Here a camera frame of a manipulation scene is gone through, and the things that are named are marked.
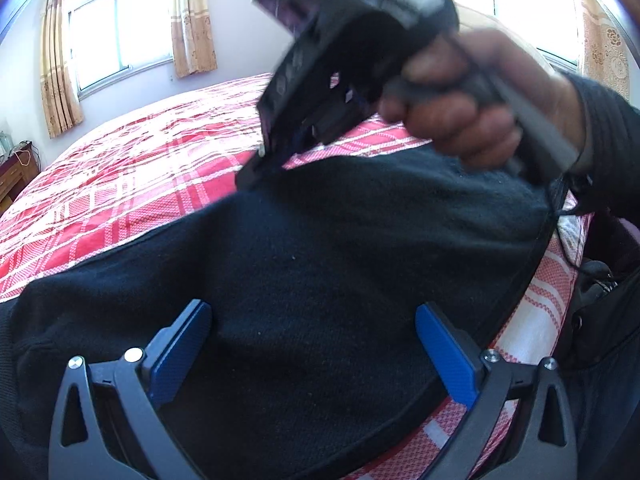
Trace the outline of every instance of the human hand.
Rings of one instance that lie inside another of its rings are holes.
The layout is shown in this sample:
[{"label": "human hand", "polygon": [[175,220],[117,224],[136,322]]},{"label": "human hand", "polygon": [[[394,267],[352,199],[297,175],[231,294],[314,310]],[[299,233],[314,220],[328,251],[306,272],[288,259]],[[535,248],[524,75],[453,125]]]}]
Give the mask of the human hand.
[{"label": "human hand", "polygon": [[[549,75],[500,30],[480,28],[453,39],[478,65],[493,70],[528,98],[582,151],[586,141],[582,105],[567,78]],[[457,82],[468,70],[468,61],[440,37],[409,60],[402,75],[412,82],[445,86]],[[438,152],[459,156],[463,164],[476,170],[502,167],[522,138],[507,105],[478,109],[473,97],[461,91],[413,106],[384,96],[379,112],[390,123],[403,121],[412,136],[431,139]]]}]

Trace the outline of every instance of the black sleeve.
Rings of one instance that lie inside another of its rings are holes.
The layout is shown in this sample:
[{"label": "black sleeve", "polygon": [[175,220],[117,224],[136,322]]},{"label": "black sleeve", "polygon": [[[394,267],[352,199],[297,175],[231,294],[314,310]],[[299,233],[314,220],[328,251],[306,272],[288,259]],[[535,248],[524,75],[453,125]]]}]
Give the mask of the black sleeve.
[{"label": "black sleeve", "polygon": [[580,209],[608,207],[640,226],[640,111],[595,81],[567,77],[580,95],[593,143],[589,185],[576,190]]}]

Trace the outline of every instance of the wooden nightstand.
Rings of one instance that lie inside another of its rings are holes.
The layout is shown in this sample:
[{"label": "wooden nightstand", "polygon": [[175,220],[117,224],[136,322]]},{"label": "wooden nightstand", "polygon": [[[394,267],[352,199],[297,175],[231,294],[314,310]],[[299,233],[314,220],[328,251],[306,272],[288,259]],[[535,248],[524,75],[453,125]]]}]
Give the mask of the wooden nightstand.
[{"label": "wooden nightstand", "polygon": [[0,164],[0,216],[39,173],[30,142]]}]

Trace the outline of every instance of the checkered bed sheet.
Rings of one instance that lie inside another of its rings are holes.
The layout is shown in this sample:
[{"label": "checkered bed sheet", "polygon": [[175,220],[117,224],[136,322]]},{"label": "checkered bed sheet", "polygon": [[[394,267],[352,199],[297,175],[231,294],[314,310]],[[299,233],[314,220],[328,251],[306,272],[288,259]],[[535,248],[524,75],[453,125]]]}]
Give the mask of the checkered bed sheet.
[{"label": "checkered bed sheet", "polygon": [[[268,75],[180,94],[109,121],[73,144],[22,192],[0,219],[0,302],[35,278],[68,269],[162,224],[215,202],[261,140],[255,102]],[[372,118],[290,166],[334,155],[376,156],[419,146],[404,128]],[[565,207],[575,204],[572,196]],[[588,218],[562,218],[560,233],[582,257]],[[495,347],[511,361],[550,354],[564,321],[576,273],[554,235]],[[504,437],[508,403],[484,452]],[[415,480],[452,435],[464,407],[445,400],[411,435],[349,480]]]}]

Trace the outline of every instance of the black pants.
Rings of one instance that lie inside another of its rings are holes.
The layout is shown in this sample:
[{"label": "black pants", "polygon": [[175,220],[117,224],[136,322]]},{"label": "black pants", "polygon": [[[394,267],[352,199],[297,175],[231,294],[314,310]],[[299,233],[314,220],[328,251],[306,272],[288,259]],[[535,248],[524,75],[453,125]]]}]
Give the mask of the black pants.
[{"label": "black pants", "polygon": [[640,269],[579,310],[564,380],[579,480],[636,480],[640,468]]}]

